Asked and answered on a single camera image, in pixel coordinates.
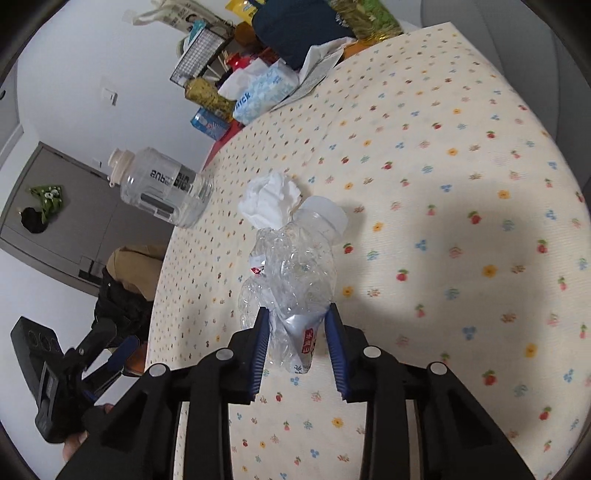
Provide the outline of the person's left hand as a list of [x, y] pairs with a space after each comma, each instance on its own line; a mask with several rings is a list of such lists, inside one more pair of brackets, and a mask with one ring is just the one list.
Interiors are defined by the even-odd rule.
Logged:
[[71, 457], [76, 453], [79, 447], [88, 438], [88, 432], [84, 431], [81, 433], [70, 435], [64, 442], [62, 449], [62, 458], [67, 463]]

